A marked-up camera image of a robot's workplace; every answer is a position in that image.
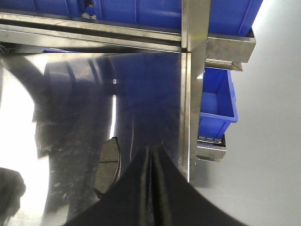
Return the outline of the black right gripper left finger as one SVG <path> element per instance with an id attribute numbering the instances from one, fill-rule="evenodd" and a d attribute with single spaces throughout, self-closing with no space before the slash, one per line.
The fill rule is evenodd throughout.
<path id="1" fill-rule="evenodd" d="M 140 148 L 119 181 L 66 226 L 153 226 L 151 151 Z"/>

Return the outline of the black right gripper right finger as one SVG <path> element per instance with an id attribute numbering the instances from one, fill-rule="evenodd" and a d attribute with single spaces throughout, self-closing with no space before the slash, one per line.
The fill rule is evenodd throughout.
<path id="1" fill-rule="evenodd" d="M 157 226 L 242 226 L 201 195 L 173 164 L 161 145 L 151 153 L 151 186 Z"/>

